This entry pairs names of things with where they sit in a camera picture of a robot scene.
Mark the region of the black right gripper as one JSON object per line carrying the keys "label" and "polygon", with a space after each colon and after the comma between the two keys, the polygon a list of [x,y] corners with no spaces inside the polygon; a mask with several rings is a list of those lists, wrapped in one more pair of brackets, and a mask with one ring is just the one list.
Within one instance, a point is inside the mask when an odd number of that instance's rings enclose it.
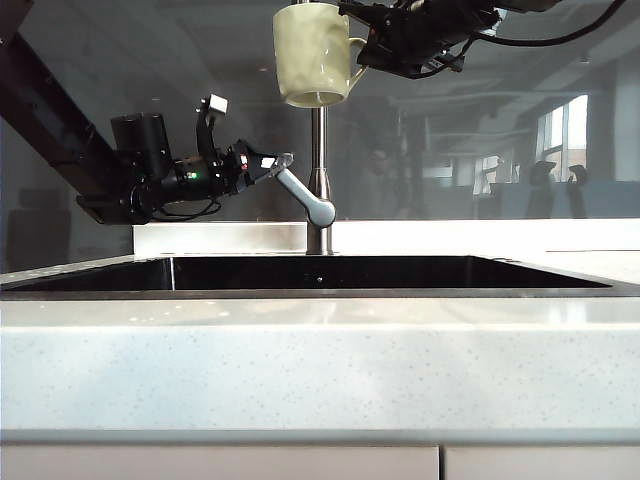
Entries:
{"label": "black right gripper", "polygon": [[500,22],[500,10],[490,1],[339,1],[338,8],[369,28],[357,63],[409,79],[460,72],[473,36]]}

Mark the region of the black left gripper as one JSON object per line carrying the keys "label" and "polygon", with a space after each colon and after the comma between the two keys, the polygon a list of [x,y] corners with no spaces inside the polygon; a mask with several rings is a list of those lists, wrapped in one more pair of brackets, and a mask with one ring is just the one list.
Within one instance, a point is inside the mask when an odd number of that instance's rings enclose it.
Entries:
{"label": "black left gripper", "polygon": [[293,154],[255,152],[244,140],[225,152],[176,161],[171,176],[175,199],[218,199],[237,195],[264,180],[276,177],[293,163]]}

